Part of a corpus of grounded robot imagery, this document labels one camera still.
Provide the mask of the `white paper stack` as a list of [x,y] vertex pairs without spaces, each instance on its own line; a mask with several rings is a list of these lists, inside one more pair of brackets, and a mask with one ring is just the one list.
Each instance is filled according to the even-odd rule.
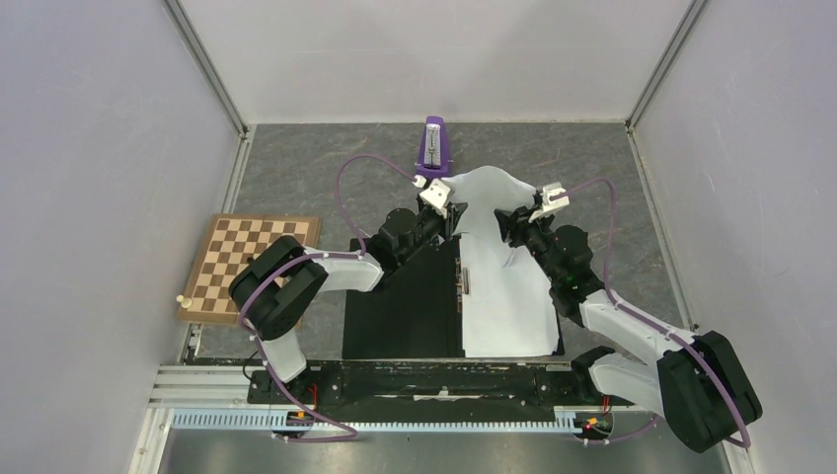
[[529,207],[534,202],[535,188],[504,170],[483,166],[468,173],[443,179],[451,189],[453,203],[466,203],[456,225],[456,234],[472,234],[476,237],[500,240],[500,229],[495,217],[497,209],[514,211]]

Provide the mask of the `white paper sheets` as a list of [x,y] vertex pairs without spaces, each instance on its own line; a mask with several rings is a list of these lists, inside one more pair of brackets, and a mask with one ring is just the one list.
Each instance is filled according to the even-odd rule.
[[549,356],[560,340],[550,283],[523,247],[465,234],[462,347],[470,358]]

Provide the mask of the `blue black file folder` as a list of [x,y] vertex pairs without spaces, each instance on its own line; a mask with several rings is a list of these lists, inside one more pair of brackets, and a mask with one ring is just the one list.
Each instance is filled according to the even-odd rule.
[[[460,239],[421,250],[370,292],[347,293],[342,358],[467,357],[462,313],[469,284]],[[544,356],[566,352],[558,316],[557,322],[557,349]]]

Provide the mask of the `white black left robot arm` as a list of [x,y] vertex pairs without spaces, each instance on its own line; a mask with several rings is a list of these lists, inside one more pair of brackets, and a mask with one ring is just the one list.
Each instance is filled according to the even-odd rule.
[[272,391],[287,403],[307,396],[308,362],[296,325],[325,292],[346,296],[344,358],[462,356],[455,231],[466,209],[424,202],[417,211],[396,208],[375,234],[345,252],[282,236],[236,275],[228,292],[273,376]]

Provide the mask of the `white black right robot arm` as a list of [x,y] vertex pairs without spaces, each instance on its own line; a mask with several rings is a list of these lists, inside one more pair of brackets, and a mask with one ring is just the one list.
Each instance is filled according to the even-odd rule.
[[688,448],[702,453],[742,434],[763,407],[725,336],[694,334],[665,324],[625,302],[591,268],[593,252],[582,229],[551,227],[530,210],[496,210],[501,240],[525,248],[550,284],[559,315],[632,354],[607,347],[571,363],[572,395],[583,403],[615,396],[643,407],[669,425]]

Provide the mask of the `purple metronome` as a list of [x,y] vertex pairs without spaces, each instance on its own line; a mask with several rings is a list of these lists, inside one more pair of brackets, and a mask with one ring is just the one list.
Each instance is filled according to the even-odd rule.
[[449,178],[452,173],[452,149],[446,123],[442,117],[428,116],[424,123],[418,157],[417,174],[428,179]]

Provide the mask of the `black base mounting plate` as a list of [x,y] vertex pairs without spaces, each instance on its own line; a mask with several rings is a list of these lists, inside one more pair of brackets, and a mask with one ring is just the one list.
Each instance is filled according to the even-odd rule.
[[343,423],[546,422],[556,407],[626,406],[584,387],[564,362],[311,360],[283,389],[253,372],[251,405],[291,397]]

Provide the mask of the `white chess pawn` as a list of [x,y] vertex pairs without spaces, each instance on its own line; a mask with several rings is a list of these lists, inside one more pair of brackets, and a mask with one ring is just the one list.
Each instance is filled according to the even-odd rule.
[[182,308],[188,309],[193,305],[193,301],[191,298],[186,297],[184,295],[178,295],[176,297],[176,301],[181,305]]

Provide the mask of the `aluminium frame rail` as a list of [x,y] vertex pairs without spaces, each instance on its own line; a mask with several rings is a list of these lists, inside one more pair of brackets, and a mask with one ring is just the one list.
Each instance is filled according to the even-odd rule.
[[[583,397],[565,363],[319,360],[288,389],[255,366],[164,366],[150,397],[179,428],[327,432],[577,433],[584,419],[635,412]],[[327,424],[316,416],[333,422]]]

